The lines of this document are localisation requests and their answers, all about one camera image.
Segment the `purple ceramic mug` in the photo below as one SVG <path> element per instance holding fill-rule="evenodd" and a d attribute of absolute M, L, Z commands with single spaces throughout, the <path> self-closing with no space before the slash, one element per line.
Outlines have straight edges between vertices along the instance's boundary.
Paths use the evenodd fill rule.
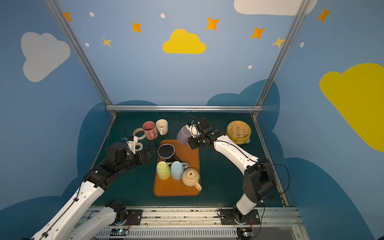
<path fill-rule="evenodd" d="M 177 141 L 182 145 L 187 145 L 190 137 L 192 137 L 192 134 L 189 128 L 187 126 L 183 126 L 177 134 Z"/>

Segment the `pink ghost pattern mug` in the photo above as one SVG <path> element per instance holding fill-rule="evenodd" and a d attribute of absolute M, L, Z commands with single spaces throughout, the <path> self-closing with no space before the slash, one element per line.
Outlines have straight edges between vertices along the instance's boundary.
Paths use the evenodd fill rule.
<path fill-rule="evenodd" d="M 148 140 L 153 141 L 158 137 L 157 127 L 154 122 L 147 121 L 143 124 L 142 128 Z"/>

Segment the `white ceramic mug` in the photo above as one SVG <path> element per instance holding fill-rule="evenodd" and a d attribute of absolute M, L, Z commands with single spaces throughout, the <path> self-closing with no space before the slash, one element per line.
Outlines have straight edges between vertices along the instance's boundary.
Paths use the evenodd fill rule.
<path fill-rule="evenodd" d="M 156 128 L 161 136 L 166 135 L 169 130 L 168 121 L 165 119 L 158 120 L 156 122 Z"/>

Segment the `beige ceramic teapot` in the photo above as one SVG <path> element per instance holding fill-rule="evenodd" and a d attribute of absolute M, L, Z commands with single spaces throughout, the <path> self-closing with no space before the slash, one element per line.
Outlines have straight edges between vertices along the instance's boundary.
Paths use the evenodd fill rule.
<path fill-rule="evenodd" d="M 195 187 L 198 191 L 203 188 L 200 184 L 200 174 L 196 169 L 188 168 L 183 172 L 182 182 L 187 187 Z"/>

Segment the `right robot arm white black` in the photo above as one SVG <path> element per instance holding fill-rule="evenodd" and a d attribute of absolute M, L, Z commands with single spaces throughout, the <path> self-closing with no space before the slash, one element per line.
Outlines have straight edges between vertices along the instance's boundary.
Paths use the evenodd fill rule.
<path fill-rule="evenodd" d="M 260 160 L 243 150 L 220 129 L 214 130 L 206 118 L 192 120 L 186 128 L 192 134 L 188 138 L 191 149 L 211 147 L 227 157 L 243 174 L 244 194 L 233 209 L 236 222 L 245 223 L 255 206 L 277 188 L 272 164 L 266 158 Z"/>

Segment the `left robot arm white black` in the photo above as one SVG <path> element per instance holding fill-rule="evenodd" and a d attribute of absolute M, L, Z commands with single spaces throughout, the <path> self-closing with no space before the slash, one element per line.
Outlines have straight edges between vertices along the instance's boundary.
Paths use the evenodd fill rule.
<path fill-rule="evenodd" d="M 79 188 L 58 213 L 37 233 L 34 240 L 89 240 L 109 225 L 123 225 L 128 220 L 126 205 L 112 200 L 95 216 L 78 228 L 76 223 L 89 207 L 114 183 L 119 176 L 134 167 L 148 164 L 155 149 L 129 147 L 117 142 L 107 147 L 104 160 L 94 166 L 82 179 Z"/>

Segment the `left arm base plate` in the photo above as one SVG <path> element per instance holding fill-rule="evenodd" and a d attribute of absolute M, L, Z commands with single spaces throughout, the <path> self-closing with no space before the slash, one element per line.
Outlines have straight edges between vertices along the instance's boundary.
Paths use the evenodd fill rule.
<path fill-rule="evenodd" d="M 143 210 L 121 210 L 117 213 L 114 225 L 116 226 L 138 226 L 141 223 Z"/>

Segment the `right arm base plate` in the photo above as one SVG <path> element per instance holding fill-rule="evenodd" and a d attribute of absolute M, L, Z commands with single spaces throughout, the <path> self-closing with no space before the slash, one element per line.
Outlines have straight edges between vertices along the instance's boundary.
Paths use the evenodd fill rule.
<path fill-rule="evenodd" d="M 254 209 L 246 215 L 235 209 L 219 209 L 218 216 L 222 225 L 260 225 L 261 216 Z"/>

